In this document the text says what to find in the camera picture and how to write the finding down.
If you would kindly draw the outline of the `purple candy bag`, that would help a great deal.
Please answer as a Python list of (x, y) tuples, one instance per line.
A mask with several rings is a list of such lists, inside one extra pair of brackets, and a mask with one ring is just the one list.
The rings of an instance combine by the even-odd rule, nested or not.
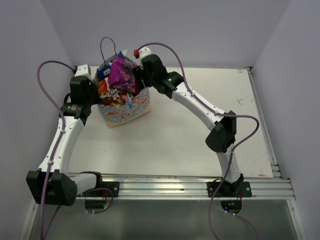
[(139, 87), (133, 69), (138, 65), (134, 62), (116, 56), (110, 67), (110, 73), (108, 77), (108, 85), (110, 89), (121, 88), (132, 94), (139, 94), (141, 88)]

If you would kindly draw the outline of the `red Doritos bag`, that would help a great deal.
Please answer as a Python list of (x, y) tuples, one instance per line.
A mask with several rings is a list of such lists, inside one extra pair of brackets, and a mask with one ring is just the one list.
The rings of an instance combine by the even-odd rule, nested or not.
[(100, 98), (100, 104), (112, 107), (118, 107), (121, 105), (120, 91), (116, 88), (110, 88), (109, 78), (101, 80), (98, 84), (98, 94)]

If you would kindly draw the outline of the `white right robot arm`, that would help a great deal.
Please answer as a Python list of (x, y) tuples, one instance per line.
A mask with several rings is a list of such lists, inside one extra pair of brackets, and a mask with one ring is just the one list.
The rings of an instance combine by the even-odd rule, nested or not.
[(205, 108), (196, 99), (192, 89), (186, 87), (183, 76), (175, 71), (168, 72), (156, 54), (135, 50), (133, 55), (140, 61), (139, 66), (132, 72), (141, 88), (153, 87), (158, 93), (180, 103), (198, 117), (210, 131), (205, 143), (217, 154), (224, 179), (221, 190), (227, 196), (235, 196), (241, 190), (244, 180), (238, 164), (232, 163), (235, 159), (232, 148), (236, 140), (236, 118), (221, 116)]

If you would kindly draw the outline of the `colourful Fox's candy bag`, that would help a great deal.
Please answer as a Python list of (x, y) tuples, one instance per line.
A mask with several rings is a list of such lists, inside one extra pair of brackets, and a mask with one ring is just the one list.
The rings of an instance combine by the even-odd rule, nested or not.
[(137, 95), (135, 93), (128, 92), (122, 88), (112, 89), (110, 92), (110, 99), (107, 105), (113, 108), (119, 108), (124, 106), (132, 107), (133, 101)]

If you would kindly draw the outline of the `blue checkered paper bag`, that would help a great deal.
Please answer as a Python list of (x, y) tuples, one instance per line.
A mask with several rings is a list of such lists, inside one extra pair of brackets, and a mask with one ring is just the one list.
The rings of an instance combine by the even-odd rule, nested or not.
[[(102, 38), (99, 44), (100, 54), (102, 57), (102, 63), (107, 60), (108, 58), (105, 57), (103, 52), (103, 40), (110, 40), (113, 44), (113, 55), (116, 55), (120, 51), (117, 51), (116, 44), (114, 40), (108, 36)], [(125, 59), (128, 61), (133, 62), (131, 59), (125, 56)], [(96, 72), (93, 78), (97, 88), (99, 85), (98, 77), (96, 76)], [(103, 117), (104, 122), (108, 128), (113, 128), (124, 123), (127, 123), (133, 119), (136, 119), (149, 111), (151, 111), (151, 97), (150, 92), (147, 88), (140, 89), (139, 94), (136, 95), (135, 99), (133, 100), (132, 107), (129, 108), (128, 105), (121, 106), (121, 107), (112, 107), (109, 105), (98, 104), (97, 109), (100, 115)]]

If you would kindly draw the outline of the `blue Doritos bag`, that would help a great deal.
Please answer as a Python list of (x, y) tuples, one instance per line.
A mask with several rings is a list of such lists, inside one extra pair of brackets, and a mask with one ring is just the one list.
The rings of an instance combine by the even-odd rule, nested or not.
[(110, 75), (111, 65), (113, 64), (113, 60), (115, 57), (125, 59), (126, 54), (127, 50), (125, 49), (106, 59), (96, 70), (96, 76), (98, 80), (101, 81)]

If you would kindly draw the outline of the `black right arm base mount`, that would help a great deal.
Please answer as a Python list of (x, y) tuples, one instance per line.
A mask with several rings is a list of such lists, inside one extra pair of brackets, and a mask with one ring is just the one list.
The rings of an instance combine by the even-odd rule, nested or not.
[(251, 198), (253, 196), (251, 185), (248, 181), (244, 181), (244, 175), (241, 173), (239, 179), (234, 183), (229, 183), (226, 180), (219, 187), (222, 179), (208, 181), (207, 194), (211, 197), (218, 198)]

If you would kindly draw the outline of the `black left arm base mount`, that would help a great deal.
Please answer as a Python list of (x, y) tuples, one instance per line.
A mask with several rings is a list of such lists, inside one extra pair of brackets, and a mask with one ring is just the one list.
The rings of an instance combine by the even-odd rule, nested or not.
[(102, 174), (95, 171), (81, 172), (71, 178), (77, 186), (77, 195), (91, 194), (96, 192), (111, 192), (114, 198), (119, 195), (120, 183), (118, 181), (103, 181)]

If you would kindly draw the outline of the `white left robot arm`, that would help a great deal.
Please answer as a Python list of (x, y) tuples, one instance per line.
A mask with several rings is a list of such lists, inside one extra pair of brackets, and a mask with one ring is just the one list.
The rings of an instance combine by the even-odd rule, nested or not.
[(37, 170), (29, 171), (26, 182), (37, 204), (71, 206), (78, 195), (103, 193), (99, 172), (83, 171), (68, 177), (69, 163), (75, 143), (82, 132), (91, 107), (99, 100), (98, 89), (87, 76), (74, 76), (70, 81), (70, 102), (60, 109), (57, 130), (52, 144)]

